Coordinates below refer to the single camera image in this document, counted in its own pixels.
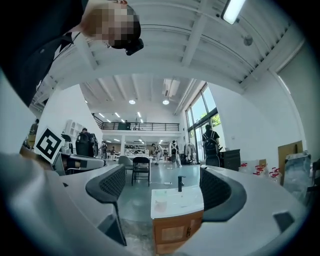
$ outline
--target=black faucet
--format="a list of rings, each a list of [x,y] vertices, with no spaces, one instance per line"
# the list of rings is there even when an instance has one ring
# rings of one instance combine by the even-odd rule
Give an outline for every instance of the black faucet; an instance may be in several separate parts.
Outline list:
[[[185,184],[182,182],[182,178],[185,178],[186,176],[178,176],[178,192],[182,192],[182,186]]]

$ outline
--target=chair back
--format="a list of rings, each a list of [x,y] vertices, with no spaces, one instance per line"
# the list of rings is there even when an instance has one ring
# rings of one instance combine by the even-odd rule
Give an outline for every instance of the chair back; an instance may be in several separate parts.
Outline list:
[[[121,155],[118,159],[118,164],[123,164],[125,166],[132,166],[133,162],[130,160],[129,157],[125,156],[125,155]]]
[[[137,156],[133,159],[133,163],[134,164],[149,164],[150,159],[147,157],[143,157],[143,156]]]

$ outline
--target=gray floor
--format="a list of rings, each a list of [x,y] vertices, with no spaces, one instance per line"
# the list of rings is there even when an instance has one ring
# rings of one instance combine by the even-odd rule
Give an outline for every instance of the gray floor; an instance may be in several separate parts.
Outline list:
[[[151,213],[151,191],[154,189],[173,189],[178,187],[178,176],[185,176],[185,186],[199,184],[200,166],[183,165],[170,169],[169,163],[151,164],[151,183],[138,180],[131,186],[132,172],[127,171],[126,185],[118,199],[119,216],[127,241],[127,249],[140,256],[155,255]]]

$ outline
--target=black chair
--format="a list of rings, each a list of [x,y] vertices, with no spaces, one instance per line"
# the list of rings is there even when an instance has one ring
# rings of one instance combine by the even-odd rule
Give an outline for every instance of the black chair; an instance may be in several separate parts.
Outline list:
[[[148,174],[147,179],[145,179],[146,176],[139,178],[139,173]],[[148,186],[150,186],[150,159],[149,158],[137,156],[133,159],[133,170],[132,170],[132,177],[131,177],[132,186],[134,185],[134,180],[148,181]]]

